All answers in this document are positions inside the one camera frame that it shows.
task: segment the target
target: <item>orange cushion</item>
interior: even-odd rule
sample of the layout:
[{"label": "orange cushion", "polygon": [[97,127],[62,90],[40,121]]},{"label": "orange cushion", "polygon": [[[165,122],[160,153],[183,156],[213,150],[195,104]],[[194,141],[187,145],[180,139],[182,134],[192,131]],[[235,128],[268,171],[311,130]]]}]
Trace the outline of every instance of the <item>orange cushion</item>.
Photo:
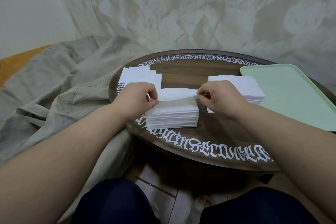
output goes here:
[{"label": "orange cushion", "polygon": [[4,59],[0,59],[0,87],[16,72],[19,72],[28,61],[39,54],[42,50],[48,48],[50,45],[42,46],[37,49],[22,52]]}]

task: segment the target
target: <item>stack of napkins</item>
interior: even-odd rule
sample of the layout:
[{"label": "stack of napkins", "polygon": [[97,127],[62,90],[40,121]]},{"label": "stack of napkins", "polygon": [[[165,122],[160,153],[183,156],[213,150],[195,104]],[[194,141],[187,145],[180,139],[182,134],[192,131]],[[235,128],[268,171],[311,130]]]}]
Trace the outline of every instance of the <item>stack of napkins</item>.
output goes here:
[{"label": "stack of napkins", "polygon": [[217,75],[209,76],[209,81],[230,81],[243,95],[247,102],[260,105],[265,94],[258,86],[257,81],[251,76]]},{"label": "stack of napkins", "polygon": [[125,86],[130,82],[148,82],[161,89],[162,74],[157,74],[155,70],[150,70],[149,66],[123,68],[118,83]]},{"label": "stack of napkins", "polygon": [[197,127],[196,92],[184,88],[157,90],[159,103],[145,113],[146,127],[151,130]]}]

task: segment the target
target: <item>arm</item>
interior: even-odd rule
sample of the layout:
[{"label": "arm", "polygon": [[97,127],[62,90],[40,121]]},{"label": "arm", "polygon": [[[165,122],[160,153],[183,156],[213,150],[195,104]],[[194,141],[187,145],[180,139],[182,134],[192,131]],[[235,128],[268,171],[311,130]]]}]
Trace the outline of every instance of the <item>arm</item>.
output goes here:
[{"label": "arm", "polygon": [[101,107],[0,169],[0,223],[55,223],[71,205],[111,138],[151,109],[155,86],[130,83]]},{"label": "arm", "polygon": [[249,104],[229,81],[205,83],[198,94],[211,110],[257,138],[298,188],[336,220],[335,134]]}]

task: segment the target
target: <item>wooden tabletop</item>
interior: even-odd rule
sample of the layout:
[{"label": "wooden tabletop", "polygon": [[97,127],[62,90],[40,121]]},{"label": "wooden tabletop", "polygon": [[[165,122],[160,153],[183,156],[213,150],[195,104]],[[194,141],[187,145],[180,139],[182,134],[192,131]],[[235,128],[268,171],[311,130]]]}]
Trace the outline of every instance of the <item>wooden tabletop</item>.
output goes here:
[{"label": "wooden tabletop", "polygon": [[[240,75],[242,66],[269,65],[274,62],[243,54],[213,50],[174,50],[153,53],[126,64],[150,65],[162,73],[162,88],[198,89],[209,75]],[[108,90],[112,102],[124,85],[118,84],[122,69],[112,78]],[[336,105],[336,96],[312,80]],[[240,126],[208,113],[197,99],[199,120],[196,128],[147,130],[145,116],[127,124],[130,133],[156,147],[195,161],[250,171],[279,171],[266,150]]]}]

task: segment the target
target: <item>hand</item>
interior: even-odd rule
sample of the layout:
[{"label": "hand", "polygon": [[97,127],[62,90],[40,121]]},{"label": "hand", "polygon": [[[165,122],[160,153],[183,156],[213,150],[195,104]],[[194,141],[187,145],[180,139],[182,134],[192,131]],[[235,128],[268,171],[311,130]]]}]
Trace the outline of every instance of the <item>hand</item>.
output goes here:
[{"label": "hand", "polygon": [[210,110],[233,120],[249,103],[229,81],[210,81],[197,91],[200,101]]},{"label": "hand", "polygon": [[136,120],[153,108],[159,101],[154,84],[148,82],[129,83],[115,98],[112,105],[126,122]]}]

